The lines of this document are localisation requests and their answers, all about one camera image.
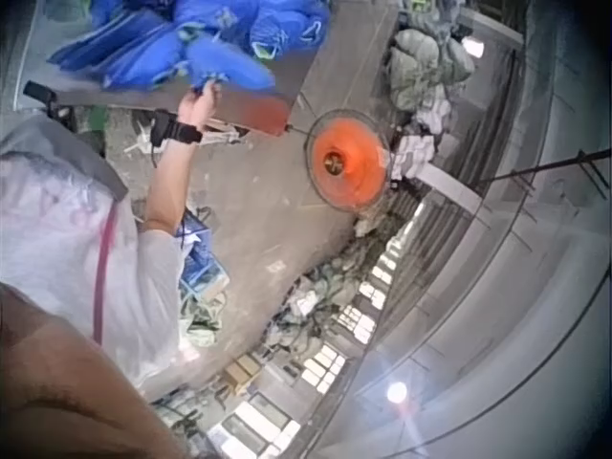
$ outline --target ceiling light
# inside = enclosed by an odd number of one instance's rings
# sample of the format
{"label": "ceiling light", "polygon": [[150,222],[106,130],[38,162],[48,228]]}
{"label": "ceiling light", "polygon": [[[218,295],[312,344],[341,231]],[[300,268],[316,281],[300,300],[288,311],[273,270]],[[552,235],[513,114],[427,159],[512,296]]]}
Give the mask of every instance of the ceiling light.
{"label": "ceiling light", "polygon": [[386,391],[386,399],[392,404],[400,404],[408,395],[408,389],[403,382],[394,382]]}
{"label": "ceiling light", "polygon": [[480,40],[472,38],[471,36],[466,36],[463,40],[461,40],[461,44],[469,55],[473,55],[477,59],[482,57],[482,54],[485,52],[485,44]]}

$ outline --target orange fan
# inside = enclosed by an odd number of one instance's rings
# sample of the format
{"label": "orange fan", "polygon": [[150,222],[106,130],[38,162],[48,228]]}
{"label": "orange fan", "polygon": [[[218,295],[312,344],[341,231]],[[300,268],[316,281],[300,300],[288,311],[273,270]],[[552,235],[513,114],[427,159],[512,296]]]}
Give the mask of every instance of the orange fan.
{"label": "orange fan", "polygon": [[365,115],[351,110],[323,115],[311,128],[305,150],[310,178],[331,206],[356,211],[383,193],[388,147]]}

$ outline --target pink strap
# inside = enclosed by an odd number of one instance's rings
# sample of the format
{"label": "pink strap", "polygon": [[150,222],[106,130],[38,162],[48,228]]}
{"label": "pink strap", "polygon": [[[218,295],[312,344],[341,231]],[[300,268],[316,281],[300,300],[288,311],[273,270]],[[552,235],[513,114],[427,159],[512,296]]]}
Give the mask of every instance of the pink strap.
{"label": "pink strap", "polygon": [[99,246],[98,270],[96,272],[96,286],[94,288],[94,341],[102,345],[102,326],[104,319],[104,285],[106,284],[106,265],[108,253],[111,251],[111,239],[115,221],[117,220],[117,203],[113,201],[106,217],[106,224]]}

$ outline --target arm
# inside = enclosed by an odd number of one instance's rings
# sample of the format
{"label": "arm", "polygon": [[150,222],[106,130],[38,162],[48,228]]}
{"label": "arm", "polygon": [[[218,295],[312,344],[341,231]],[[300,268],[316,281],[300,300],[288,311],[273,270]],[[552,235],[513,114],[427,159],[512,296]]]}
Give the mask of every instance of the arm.
{"label": "arm", "polygon": [[[219,97],[219,87],[212,82],[206,84],[201,96],[187,93],[179,105],[178,121],[204,131]],[[191,160],[196,149],[195,143],[187,145],[168,141],[146,198],[145,230],[162,230],[170,235],[176,233],[185,211]]]}

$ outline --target white shirt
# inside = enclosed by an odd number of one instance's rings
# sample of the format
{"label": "white shirt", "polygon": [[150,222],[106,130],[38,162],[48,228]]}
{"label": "white shirt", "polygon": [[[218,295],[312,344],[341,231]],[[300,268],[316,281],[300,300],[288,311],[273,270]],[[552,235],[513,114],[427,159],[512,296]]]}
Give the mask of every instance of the white shirt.
{"label": "white shirt", "polygon": [[[100,236],[111,197],[91,179],[36,157],[0,160],[0,281],[93,335]],[[139,386],[179,347],[183,257],[171,235],[137,233],[129,198],[106,267],[102,348]]]}

